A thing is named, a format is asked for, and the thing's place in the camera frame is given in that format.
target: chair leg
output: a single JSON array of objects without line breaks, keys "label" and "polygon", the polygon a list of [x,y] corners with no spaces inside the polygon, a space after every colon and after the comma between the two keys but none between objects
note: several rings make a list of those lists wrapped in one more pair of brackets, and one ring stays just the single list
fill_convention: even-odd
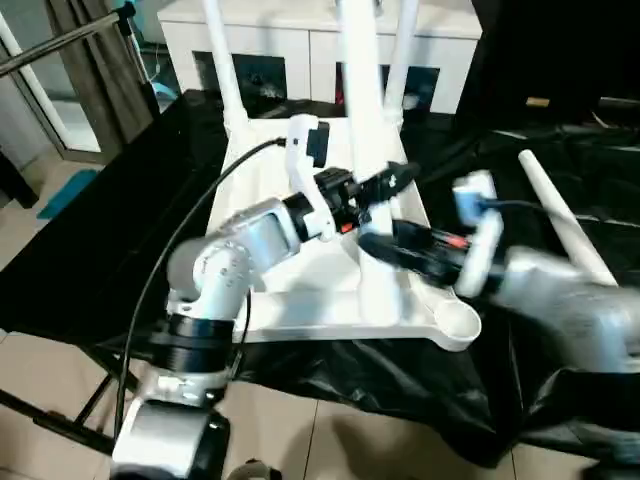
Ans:
[{"label": "chair leg", "polygon": [[0,152],[0,189],[10,198],[15,198],[23,208],[31,208],[38,201],[38,195],[22,178],[11,161]]}]

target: metal bar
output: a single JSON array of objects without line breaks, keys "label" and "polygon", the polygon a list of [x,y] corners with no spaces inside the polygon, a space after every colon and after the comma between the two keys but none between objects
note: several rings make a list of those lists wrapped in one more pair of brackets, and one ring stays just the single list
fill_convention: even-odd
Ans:
[{"label": "metal bar", "polygon": [[62,415],[52,415],[44,413],[37,417],[33,417],[33,423],[39,427],[51,430],[58,435],[68,438],[69,440],[80,443],[105,455],[111,455],[115,444],[113,438],[98,433],[84,425],[76,425],[71,420]]},{"label": "metal bar", "polygon": [[81,443],[93,450],[106,455],[111,455],[113,451],[113,438],[95,432],[84,425],[76,425],[62,415],[40,410],[4,390],[0,390],[0,404],[31,418],[33,423],[42,428],[46,428],[74,442]]},{"label": "metal bar", "polygon": [[104,28],[114,25],[119,20],[120,14],[117,11],[111,12],[110,14],[78,27],[75,30],[63,33],[58,37],[36,45],[20,55],[11,57],[0,64],[0,78],[38,60],[39,58],[49,55],[50,53],[55,52],[76,40],[88,37],[89,35],[93,35]]},{"label": "metal bar", "polygon": [[0,390],[0,405],[9,407],[11,410],[21,413],[29,418],[34,418],[38,415],[45,415],[43,410],[40,410],[38,407],[34,407],[30,403],[27,403],[21,398],[11,395],[9,392],[5,392],[4,390]]},{"label": "metal bar", "polygon": [[158,100],[156,100],[156,94],[153,91],[153,85],[149,79],[149,75],[147,75],[147,70],[144,68],[144,62],[142,60],[142,54],[140,53],[140,47],[138,46],[138,42],[136,42],[136,38],[133,35],[133,30],[131,30],[131,26],[129,24],[126,25],[128,27],[128,31],[125,34],[123,31],[125,44],[127,45],[127,52],[129,52],[129,57],[131,57],[131,61],[133,62],[136,75],[138,76],[138,82],[140,82],[140,91],[142,92],[142,96],[149,107],[149,111],[151,112],[151,116],[156,119],[160,117],[160,105],[158,105]]},{"label": "metal bar", "polygon": [[[106,372],[109,373],[116,380],[120,379],[120,372],[122,371],[121,362],[119,362],[111,353],[98,352],[97,350],[92,350],[89,348],[79,347],[85,355],[91,358],[94,362],[96,362],[100,367],[102,367]],[[136,376],[131,373],[131,371],[127,372],[127,390],[135,392],[138,390],[139,381]]]},{"label": "metal bar", "polygon": [[100,385],[98,385],[98,388],[96,388],[96,390],[93,392],[93,395],[91,395],[91,398],[89,398],[89,401],[82,408],[73,423],[75,423],[76,425],[84,425],[84,422],[87,421],[87,418],[89,418],[89,415],[91,415],[93,409],[96,408],[96,405],[104,395],[104,392],[107,391],[110,383],[111,375],[107,374],[102,382],[100,382]]}]

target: metal stand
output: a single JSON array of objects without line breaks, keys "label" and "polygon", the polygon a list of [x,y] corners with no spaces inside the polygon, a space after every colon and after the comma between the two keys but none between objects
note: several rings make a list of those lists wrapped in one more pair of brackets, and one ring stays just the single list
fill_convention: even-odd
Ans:
[{"label": "metal stand", "polygon": [[19,70],[25,65],[29,65],[30,63],[35,62],[39,58],[56,52],[61,48],[69,45],[70,43],[94,35],[99,31],[104,30],[105,28],[111,27],[113,25],[118,25],[118,29],[120,30],[120,33],[124,37],[127,44],[127,51],[129,52],[131,61],[136,68],[142,95],[149,107],[149,110],[151,111],[151,115],[153,116],[153,118],[158,118],[160,116],[160,107],[158,106],[158,102],[156,101],[155,93],[153,92],[153,86],[151,85],[149,77],[147,76],[147,72],[144,69],[144,62],[142,61],[142,56],[140,55],[140,50],[138,49],[136,39],[133,36],[133,30],[131,29],[131,25],[129,24],[129,19],[133,18],[135,14],[136,9],[134,8],[133,4],[131,2],[125,2],[122,7],[116,8],[111,13],[105,15],[102,18],[94,20],[93,22],[87,23],[86,25],[71,30],[70,32],[66,32],[55,38],[52,38],[51,40],[40,43],[35,47],[24,51],[20,55],[16,55],[0,63],[0,78],[12,72],[15,72],[16,70]]},{"label": "metal stand", "polygon": [[[106,392],[111,380],[115,379],[116,382],[118,381],[120,377],[120,364],[112,354],[88,348],[81,348],[81,350],[100,365],[100,367],[107,372],[107,375],[100,382],[86,405],[74,420],[70,420],[57,412],[45,412],[4,390],[0,390],[0,405],[4,405],[15,412],[31,418],[36,425],[46,428],[58,435],[62,435],[73,442],[80,443],[105,455],[111,455],[115,439],[102,432],[92,430],[84,424]],[[138,388],[138,383],[135,375],[129,372],[127,376],[127,390],[135,392]]]}]

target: cabinet drawer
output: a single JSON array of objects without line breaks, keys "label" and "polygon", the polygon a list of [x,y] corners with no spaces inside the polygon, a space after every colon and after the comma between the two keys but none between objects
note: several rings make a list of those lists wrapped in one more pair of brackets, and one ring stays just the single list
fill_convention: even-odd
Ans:
[{"label": "cabinet drawer", "polygon": [[[337,32],[311,32],[311,98],[334,102],[340,75],[336,66],[342,62],[340,37]],[[393,57],[395,35],[378,35],[381,65],[389,65]],[[442,37],[415,37],[412,67],[433,69],[436,77],[432,112],[455,113],[469,72],[477,40]]]},{"label": "cabinet drawer", "polygon": [[[198,68],[194,52],[211,51],[206,25],[179,22],[162,22],[161,25],[180,89],[202,90],[202,68]],[[308,32],[231,25],[225,27],[225,33],[232,54],[281,59],[287,97],[310,98]]]}]

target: white cabinet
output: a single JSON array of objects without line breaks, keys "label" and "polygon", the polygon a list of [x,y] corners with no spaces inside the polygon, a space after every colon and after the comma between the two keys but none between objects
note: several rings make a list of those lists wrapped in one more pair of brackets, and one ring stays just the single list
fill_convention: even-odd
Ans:
[{"label": "white cabinet", "polygon": [[[336,96],[336,66],[342,61],[337,32],[311,32],[311,98],[333,102]],[[389,65],[395,37],[378,35],[381,65]],[[455,113],[464,88],[477,40],[460,38],[415,37],[414,67],[438,69],[430,111]]]},{"label": "white cabinet", "polygon": [[[232,54],[281,58],[288,98],[335,100],[336,64],[342,60],[335,0],[218,2]],[[400,6],[401,0],[383,0],[376,19],[382,65],[391,61]],[[158,18],[180,89],[202,89],[194,52],[211,47],[201,0],[177,0]],[[421,0],[415,34],[412,67],[437,71],[430,110],[455,113],[482,34],[471,1]]]},{"label": "white cabinet", "polygon": [[[202,90],[195,52],[211,51],[206,25],[162,20],[161,25],[180,90]],[[284,61],[287,97],[310,98],[308,32],[229,25],[226,27],[226,36],[233,54],[281,58]]]}]

